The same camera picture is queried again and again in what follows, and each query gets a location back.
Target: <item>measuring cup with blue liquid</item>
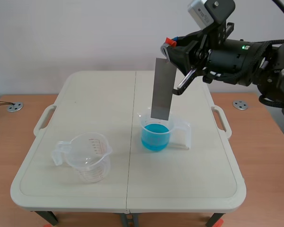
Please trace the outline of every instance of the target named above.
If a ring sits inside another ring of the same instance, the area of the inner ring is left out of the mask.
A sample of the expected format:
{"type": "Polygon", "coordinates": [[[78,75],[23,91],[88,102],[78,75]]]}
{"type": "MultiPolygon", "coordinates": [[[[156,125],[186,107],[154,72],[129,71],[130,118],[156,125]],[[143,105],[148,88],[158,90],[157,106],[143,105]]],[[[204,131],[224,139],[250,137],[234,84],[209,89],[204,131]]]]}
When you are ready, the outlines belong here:
{"type": "Polygon", "coordinates": [[[190,124],[179,119],[173,114],[169,120],[151,118],[151,110],[145,114],[138,114],[141,126],[141,142],[149,150],[160,151],[167,147],[173,137],[175,130],[182,130],[185,135],[185,147],[191,148],[191,127],[190,124]]]}

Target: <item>metal plate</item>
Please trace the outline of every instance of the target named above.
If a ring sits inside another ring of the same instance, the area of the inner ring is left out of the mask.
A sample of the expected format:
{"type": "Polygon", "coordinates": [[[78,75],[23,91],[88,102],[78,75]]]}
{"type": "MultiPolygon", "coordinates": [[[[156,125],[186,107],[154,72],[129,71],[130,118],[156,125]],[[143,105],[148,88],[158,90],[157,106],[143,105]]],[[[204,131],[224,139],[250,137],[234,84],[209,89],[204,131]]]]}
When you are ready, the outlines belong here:
{"type": "Polygon", "coordinates": [[[22,102],[16,102],[14,105],[9,105],[7,107],[8,112],[16,112],[18,110],[21,110],[23,108],[22,102]]]}
{"type": "Polygon", "coordinates": [[[151,118],[168,121],[176,72],[177,68],[166,59],[156,59],[151,118]]]}
{"type": "Polygon", "coordinates": [[[246,110],[248,109],[248,105],[243,100],[235,100],[232,102],[232,105],[238,110],[246,110]]]}

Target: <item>white folding table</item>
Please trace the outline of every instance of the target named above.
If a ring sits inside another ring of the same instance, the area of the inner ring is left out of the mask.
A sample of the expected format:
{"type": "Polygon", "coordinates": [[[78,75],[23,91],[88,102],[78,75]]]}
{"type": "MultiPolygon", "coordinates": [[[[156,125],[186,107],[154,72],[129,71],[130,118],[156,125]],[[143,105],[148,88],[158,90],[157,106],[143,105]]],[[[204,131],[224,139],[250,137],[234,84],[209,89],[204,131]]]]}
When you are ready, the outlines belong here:
{"type": "MultiPolygon", "coordinates": [[[[177,73],[176,83],[183,78],[177,73]]],[[[81,71],[71,75],[55,103],[38,121],[32,144],[11,186],[13,201],[52,225],[52,211],[213,212],[212,226],[238,208],[246,196],[228,139],[231,129],[214,105],[207,85],[195,79],[171,111],[192,127],[190,150],[150,152],[140,142],[139,119],[151,106],[154,71],[81,71]],[[54,111],[48,125],[44,123],[54,111]],[[225,131],[218,129],[216,111],[225,131]],[[113,148],[111,170],[98,183],[83,183],[70,166],[55,166],[51,151],[58,141],[85,132],[105,135],[113,148]]],[[[121,215],[127,226],[126,215],[121,215]]]]}

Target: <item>blue liquid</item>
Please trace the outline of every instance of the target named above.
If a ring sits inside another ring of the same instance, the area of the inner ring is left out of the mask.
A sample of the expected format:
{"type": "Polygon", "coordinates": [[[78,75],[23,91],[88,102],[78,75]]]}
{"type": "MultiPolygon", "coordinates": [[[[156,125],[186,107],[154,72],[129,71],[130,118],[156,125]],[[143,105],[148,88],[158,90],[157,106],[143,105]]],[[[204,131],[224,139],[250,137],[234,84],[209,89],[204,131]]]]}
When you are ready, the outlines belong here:
{"type": "Polygon", "coordinates": [[[153,134],[149,131],[142,130],[141,141],[142,144],[149,150],[160,151],[163,150],[169,143],[170,134],[159,134],[169,132],[169,129],[161,124],[149,124],[145,126],[149,131],[155,132],[153,134]]]}

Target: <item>plastic cup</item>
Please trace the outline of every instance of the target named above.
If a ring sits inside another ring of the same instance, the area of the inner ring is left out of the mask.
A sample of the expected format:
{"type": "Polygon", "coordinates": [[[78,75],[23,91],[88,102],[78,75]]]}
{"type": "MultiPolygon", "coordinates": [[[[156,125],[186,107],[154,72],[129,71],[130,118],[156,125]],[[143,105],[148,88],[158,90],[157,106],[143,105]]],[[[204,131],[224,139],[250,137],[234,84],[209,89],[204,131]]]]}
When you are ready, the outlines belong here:
{"type": "Polygon", "coordinates": [[[190,124],[170,114],[169,120],[151,118],[151,110],[138,114],[141,126],[141,142],[149,150],[160,151],[167,147],[175,130],[185,132],[185,146],[191,147],[190,124]]]}
{"type": "Polygon", "coordinates": [[[99,133],[84,133],[71,141],[60,141],[52,151],[56,166],[63,163],[72,166],[80,179],[87,183],[102,180],[110,170],[109,154],[112,149],[105,136],[99,133]]]}

